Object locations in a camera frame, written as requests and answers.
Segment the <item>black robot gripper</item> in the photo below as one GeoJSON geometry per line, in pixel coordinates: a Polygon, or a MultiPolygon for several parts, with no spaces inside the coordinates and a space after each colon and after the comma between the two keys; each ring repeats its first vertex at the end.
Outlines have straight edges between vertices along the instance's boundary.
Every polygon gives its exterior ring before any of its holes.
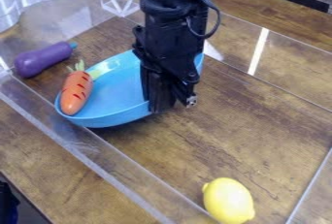
{"type": "Polygon", "coordinates": [[[197,104],[194,84],[200,75],[194,57],[202,52],[201,35],[207,29],[208,8],[197,0],[178,2],[173,6],[165,6],[156,0],[141,0],[141,8],[145,26],[134,28],[137,56],[180,79],[172,85],[162,70],[141,65],[148,109],[152,113],[161,113],[174,107],[177,99],[185,107],[197,104]]]}

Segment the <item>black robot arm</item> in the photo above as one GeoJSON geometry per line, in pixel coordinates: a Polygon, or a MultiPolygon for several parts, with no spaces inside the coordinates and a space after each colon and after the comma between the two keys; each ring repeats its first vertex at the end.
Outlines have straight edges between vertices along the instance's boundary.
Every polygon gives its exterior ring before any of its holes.
{"type": "Polygon", "coordinates": [[[197,102],[204,43],[216,33],[207,28],[215,9],[211,0],[141,0],[145,24],[134,28],[134,54],[141,59],[144,95],[154,113],[177,103],[190,107],[197,102]]]}

